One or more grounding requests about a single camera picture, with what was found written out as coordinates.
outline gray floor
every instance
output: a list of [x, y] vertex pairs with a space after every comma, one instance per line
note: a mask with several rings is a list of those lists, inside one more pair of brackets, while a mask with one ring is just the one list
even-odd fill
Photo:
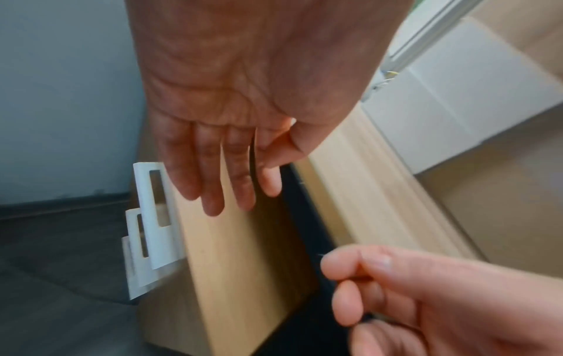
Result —
[[178, 355], [140, 337], [121, 252], [125, 209], [0, 221], [1, 355]]

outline human hand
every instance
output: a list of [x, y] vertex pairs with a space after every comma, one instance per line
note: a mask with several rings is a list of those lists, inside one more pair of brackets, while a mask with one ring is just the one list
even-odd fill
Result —
[[[340, 282], [352, 356], [563, 354], [558, 279], [384, 246], [341, 247], [321, 268]], [[358, 324], [364, 313], [395, 322]]]
[[221, 145], [242, 209], [256, 200], [253, 138], [258, 182], [278, 195], [278, 166], [352, 110], [412, 0], [126, 3], [160, 158], [180, 193], [215, 216]]

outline baseboard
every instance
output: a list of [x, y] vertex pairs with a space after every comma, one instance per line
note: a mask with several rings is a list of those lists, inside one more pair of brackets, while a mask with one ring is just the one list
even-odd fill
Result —
[[55, 199], [14, 205], [0, 205], [0, 220], [24, 218], [76, 209], [127, 202], [130, 193], [83, 196], [80, 198]]

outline palm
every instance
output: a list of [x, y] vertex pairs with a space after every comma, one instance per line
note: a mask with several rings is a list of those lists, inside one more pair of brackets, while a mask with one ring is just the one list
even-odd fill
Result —
[[[353, 108], [409, 4], [128, 0], [155, 139], [182, 194], [221, 211], [222, 142], [239, 205], [251, 208], [252, 138], [259, 160], [296, 118], [317, 133], [293, 140], [311, 151]], [[258, 178], [268, 195], [279, 193], [277, 170]]]

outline fingernail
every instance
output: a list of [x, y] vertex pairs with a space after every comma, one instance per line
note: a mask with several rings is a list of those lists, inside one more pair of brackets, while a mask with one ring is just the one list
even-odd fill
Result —
[[388, 255], [374, 255], [362, 252], [362, 265], [374, 272], [389, 272], [391, 270], [391, 257]]

